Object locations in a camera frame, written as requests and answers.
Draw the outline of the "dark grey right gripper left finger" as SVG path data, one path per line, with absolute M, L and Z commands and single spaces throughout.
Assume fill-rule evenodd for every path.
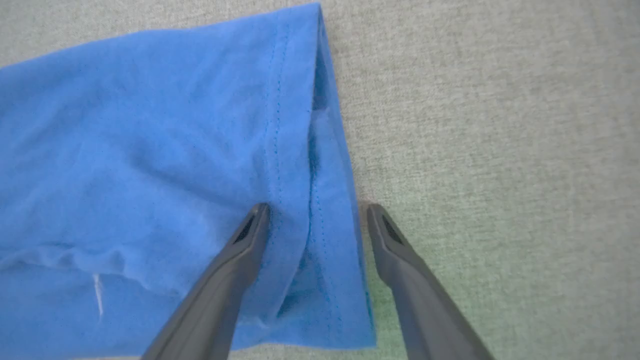
M 144 360 L 226 360 L 243 295 L 255 282 L 271 210 L 257 203 L 142 355 Z

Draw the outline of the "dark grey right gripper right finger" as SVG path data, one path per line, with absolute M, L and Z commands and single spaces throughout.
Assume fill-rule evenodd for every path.
M 381 280 L 391 289 L 409 360 L 491 360 L 493 355 L 391 215 L 378 203 L 366 223 Z

